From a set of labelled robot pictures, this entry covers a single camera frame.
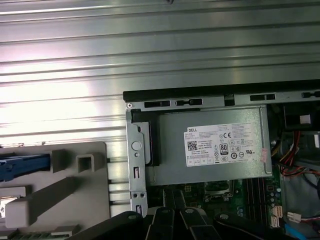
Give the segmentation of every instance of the blue cable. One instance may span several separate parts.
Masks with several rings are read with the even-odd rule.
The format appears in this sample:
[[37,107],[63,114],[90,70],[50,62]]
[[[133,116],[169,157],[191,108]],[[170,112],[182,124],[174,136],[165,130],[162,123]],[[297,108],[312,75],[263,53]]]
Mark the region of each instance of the blue cable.
[[307,238],[301,232],[295,230],[294,228],[292,228],[288,224],[285,224],[284,227],[285,227],[285,231],[288,234],[290,234],[291,236],[293,236],[297,239],[300,239],[300,240],[307,240]]

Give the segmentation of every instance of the white label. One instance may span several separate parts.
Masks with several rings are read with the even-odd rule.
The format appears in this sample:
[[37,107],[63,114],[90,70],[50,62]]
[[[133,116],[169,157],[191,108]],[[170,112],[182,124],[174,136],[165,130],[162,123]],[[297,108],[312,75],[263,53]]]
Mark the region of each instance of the white label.
[[259,160],[252,123],[188,127],[184,133],[187,167]]

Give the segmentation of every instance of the ribbed metal surface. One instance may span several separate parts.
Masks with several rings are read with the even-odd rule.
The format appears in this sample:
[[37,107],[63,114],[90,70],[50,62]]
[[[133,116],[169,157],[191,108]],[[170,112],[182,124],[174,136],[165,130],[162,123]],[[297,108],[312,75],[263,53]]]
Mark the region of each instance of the ribbed metal surface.
[[0,144],[104,141],[129,208],[122,92],[320,78],[317,0],[0,1]]

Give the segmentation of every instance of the metal rivet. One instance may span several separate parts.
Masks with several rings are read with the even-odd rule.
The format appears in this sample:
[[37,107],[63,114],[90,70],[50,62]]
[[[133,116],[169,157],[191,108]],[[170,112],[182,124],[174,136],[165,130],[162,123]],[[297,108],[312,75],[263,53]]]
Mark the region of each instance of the metal rivet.
[[139,141],[134,141],[132,144],[131,144],[131,148],[135,151],[138,151],[142,148],[142,144],[141,142]]
[[193,210],[193,209],[190,209],[190,208],[187,208],[187,209],[185,210],[185,212],[186,212],[187,214],[192,214],[192,213],[194,212],[194,210]]

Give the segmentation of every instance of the barcode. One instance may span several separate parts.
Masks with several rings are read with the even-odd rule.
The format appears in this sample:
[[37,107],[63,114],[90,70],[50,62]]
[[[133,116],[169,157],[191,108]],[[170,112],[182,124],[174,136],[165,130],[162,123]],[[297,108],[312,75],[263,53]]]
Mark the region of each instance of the barcode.
[[188,141],[188,151],[198,150],[197,141]]

